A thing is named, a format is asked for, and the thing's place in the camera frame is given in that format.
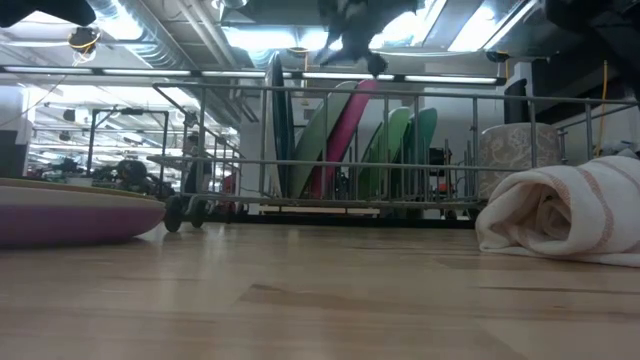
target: person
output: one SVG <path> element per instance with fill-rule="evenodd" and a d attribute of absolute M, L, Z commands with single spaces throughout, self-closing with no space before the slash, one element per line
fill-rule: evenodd
<path fill-rule="evenodd" d="M 198 144 L 200 139 L 197 133 L 193 133 L 187 136 L 185 141 L 185 152 L 193 157 L 198 157 Z M 209 183 L 211 182 L 211 176 L 213 173 L 213 166 L 210 162 L 202 163 L 202 191 L 209 190 Z M 184 185 L 184 192 L 188 194 L 197 193 L 196 179 L 198 176 L 198 162 L 192 161 L 189 168 L 189 174 Z"/>

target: metal rack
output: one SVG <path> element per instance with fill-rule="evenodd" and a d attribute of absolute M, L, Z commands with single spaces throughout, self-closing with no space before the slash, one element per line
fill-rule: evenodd
<path fill-rule="evenodd" d="M 415 134 L 416 138 L 414 141 L 414 154 L 418 154 L 421 151 L 426 151 L 427 161 L 426 164 L 419 164 L 417 161 L 417 156 L 415 156 L 414 161 L 412 163 L 403 163 L 402 160 L 400 162 L 394 162 L 394 159 L 391 159 L 389 154 L 386 156 L 386 161 L 383 163 L 363 163 L 358 162 L 358 154 L 356 150 L 355 156 L 353 154 L 348 154 L 345 156 L 344 162 L 329 162 L 326 161 L 326 151 L 323 151 L 323 156 L 320 161 L 293 161 L 293 160 L 265 160 L 265 131 L 266 131 L 266 122 L 265 122 L 265 111 L 266 109 L 266 94 L 268 91 L 300 91 L 299 88 L 296 87 L 269 87 L 269 86 L 241 86 L 241 85 L 222 85 L 222 84 L 202 84 L 202 83 L 158 83 L 154 84 L 153 88 L 162 95 L 167 101 L 173 104 L 178 110 L 185 112 L 186 110 L 182 108 L 176 101 L 174 101 L 170 96 L 168 96 L 162 89 L 164 88 L 190 88 L 190 89 L 200 89 L 202 92 L 201 95 L 201 104 L 206 103 L 207 92 L 205 89 L 227 89 L 227 90 L 253 90 L 260 91 L 262 94 L 262 127 L 261 127 L 261 144 L 260 144 L 260 157 L 259 158 L 244 158 L 241 156 L 232 157 L 232 158 L 220 158 L 213 157 L 209 158 L 204 156 L 205 148 L 204 142 L 200 143 L 199 146 L 199 156 L 194 158 L 185 158 L 185 157 L 168 157 L 168 156 L 149 156 L 148 160 L 163 163 L 166 166 L 170 166 L 171 163 L 177 164 L 186 160 L 196 161 L 198 163 L 197 169 L 197 178 L 198 182 L 197 188 L 202 189 L 200 184 L 202 179 L 202 169 L 203 163 L 223 163 L 223 164 L 231 164 L 232 166 L 241 167 L 242 164 L 256 164 L 260 166 L 260 179 L 259 179 L 259 189 L 257 189 L 257 193 L 261 196 L 240 196 L 239 194 L 221 194 L 221 193 L 196 193 L 196 194 L 183 194 L 187 195 L 191 198 L 188 206 L 187 213 L 191 213 L 195 208 L 195 204 L 200 201 L 225 201 L 225 202 L 239 202 L 243 204 L 261 204 L 261 205 L 273 205 L 273 206 L 318 206 L 318 207 L 327 207 L 327 208 L 378 208 L 378 209 L 479 209 L 483 206 L 482 202 L 478 198 L 479 194 L 479 182 L 478 182 L 478 172 L 479 171 L 492 171 L 492 172 L 518 172 L 524 171 L 527 169 L 513 169 L 513 168 L 492 168 L 492 167 L 480 167 L 478 165 L 478 154 L 479 154 L 479 126 L 478 126 L 478 101 L 479 100 L 519 100 L 526 101 L 529 105 L 530 111 L 530 119 L 531 119 L 531 164 L 533 167 L 537 166 L 537 143 L 536 143 L 536 121 L 535 121 L 535 104 L 538 102 L 567 102 L 567 103 L 579 103 L 583 104 L 585 107 L 585 113 L 587 114 L 586 119 L 583 121 L 586 122 L 586 136 L 587 136 L 587 146 L 589 149 L 592 148 L 593 143 L 593 129 L 592 129 L 592 116 L 591 116 L 591 105 L 592 104 L 617 104 L 626 106 L 626 108 L 630 108 L 633 106 L 638 106 L 636 102 L 631 101 L 620 101 L 620 100 L 592 100 L 592 99 L 573 99 L 573 98 L 557 98 L 557 97 L 525 97 L 525 96 L 504 96 L 504 95 L 484 95 L 484 94 L 461 94 L 461 93 L 437 93 L 437 92 L 420 92 L 420 91 L 373 91 L 373 90 L 347 90 L 347 89 L 335 89 L 335 88 L 305 88 L 305 92 L 309 93 L 322 93 L 323 101 L 325 106 L 329 102 L 329 93 L 348 93 L 348 94 L 369 94 L 372 96 L 382 97 L 384 100 L 384 113 L 383 113 L 383 128 L 385 134 L 385 144 L 388 142 L 388 126 L 389 126 L 389 99 L 393 97 L 410 97 L 413 99 L 414 114 L 419 112 L 419 104 L 420 98 L 422 97 L 439 97 L 439 98 L 464 98 L 469 99 L 472 104 L 472 117 L 471 117 L 471 139 L 467 141 L 467 150 L 464 151 L 464 160 L 459 162 L 457 165 L 449 165 L 445 163 L 445 165 L 432 165 L 429 164 L 429 151 L 428 149 L 423 149 L 418 144 L 418 129 L 416 128 Z M 201 116 L 200 116 L 200 136 L 204 137 L 206 128 L 204 127 L 204 106 L 201 106 Z M 327 124 L 327 112 L 325 112 L 325 131 Z M 386 192 L 380 192 L 373 199 L 357 199 L 349 198 L 349 199 L 335 199 L 333 196 L 327 196 L 326 189 L 323 187 L 323 193 L 321 199 L 298 199 L 298 198 L 276 198 L 272 194 L 270 194 L 265 189 L 269 187 L 266 184 L 266 165 L 313 165 L 322 168 L 322 179 L 323 184 L 326 182 L 326 168 L 327 167 L 342 167 L 354 169 L 353 174 L 357 174 L 358 172 L 355 169 L 361 168 L 371 168 L 376 171 L 381 171 L 384 176 L 387 177 L 386 184 L 389 184 L 388 181 L 389 176 L 391 176 L 392 170 L 400 172 L 402 176 L 402 189 L 399 191 L 399 196 L 391 196 L 392 189 L 386 189 Z M 440 177 L 437 176 L 435 179 L 436 188 L 435 191 L 433 189 L 432 184 L 430 183 L 431 171 L 443 171 L 444 181 L 446 185 L 445 192 L 442 193 L 440 191 Z M 413 177 L 414 182 L 410 183 L 408 188 L 405 189 L 405 177 Z M 463 187 L 464 191 L 459 192 L 455 191 L 455 194 L 452 191 L 452 183 L 458 184 L 459 181 L 464 180 L 465 186 Z M 355 175 L 356 191 L 357 191 L 357 175 Z"/>

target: white towel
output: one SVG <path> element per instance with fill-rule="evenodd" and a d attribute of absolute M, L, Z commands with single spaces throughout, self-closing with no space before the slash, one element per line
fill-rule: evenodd
<path fill-rule="evenodd" d="M 512 174 L 476 222 L 480 250 L 640 267 L 640 161 Z"/>

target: wooden floor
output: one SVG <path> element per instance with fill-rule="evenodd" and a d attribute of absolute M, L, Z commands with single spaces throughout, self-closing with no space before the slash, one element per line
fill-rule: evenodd
<path fill-rule="evenodd" d="M 161 228 L 0 252 L 0 359 L 633 359 L 640 273 L 468 230 Z"/>

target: ceiling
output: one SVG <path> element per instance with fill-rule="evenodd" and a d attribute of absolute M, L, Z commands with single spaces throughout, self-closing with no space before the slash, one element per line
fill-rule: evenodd
<path fill-rule="evenodd" d="M 88 0 L 98 12 L 95 24 L 102 37 L 95 56 L 78 66 L 123 68 L 171 68 L 231 70 L 265 68 L 275 51 L 280 51 L 289 69 L 318 70 L 312 59 L 323 46 L 326 34 L 317 16 L 317 0 L 250 0 L 237 10 L 211 0 Z M 579 39 L 563 33 L 541 15 L 529 0 L 426 0 L 417 15 L 403 14 L 370 46 L 389 61 L 389 72 L 492 75 L 496 64 L 489 62 L 483 48 L 507 51 L 515 56 L 549 56 L 575 46 Z M 67 36 L 75 26 L 58 19 L 34 14 L 9 29 L 0 31 L 0 63 L 39 66 L 69 66 L 78 53 L 67 46 Z M 309 57 L 283 49 L 304 47 Z M 364 72 L 364 64 L 341 64 L 342 72 Z M 52 84 L 59 86 L 50 94 Z M 86 155 L 88 136 L 84 120 L 69 122 L 65 109 L 113 109 L 137 107 L 170 110 L 171 130 L 180 132 L 182 117 L 166 99 L 149 85 L 153 80 L 126 77 L 42 77 L 0 75 L 0 84 L 22 84 L 33 98 L 46 98 L 37 107 L 33 160 L 44 163 L 51 154 Z M 327 85 L 327 81 L 316 84 Z M 198 94 L 169 89 L 181 105 L 198 111 Z M 242 97 L 213 94 L 206 104 L 208 127 L 229 143 L 237 145 L 237 131 L 248 106 Z M 158 152 L 162 136 L 160 117 L 124 116 L 109 119 L 111 129 L 147 130 L 137 132 L 143 145 L 132 145 L 129 136 L 99 133 L 96 154 L 99 162 L 116 162 L 131 154 Z M 60 129 L 71 130 L 72 140 L 60 140 Z M 181 136 L 170 136 L 171 152 L 180 152 Z M 213 137 L 208 147 L 214 146 Z M 148 164 L 151 171 L 157 167 Z"/>

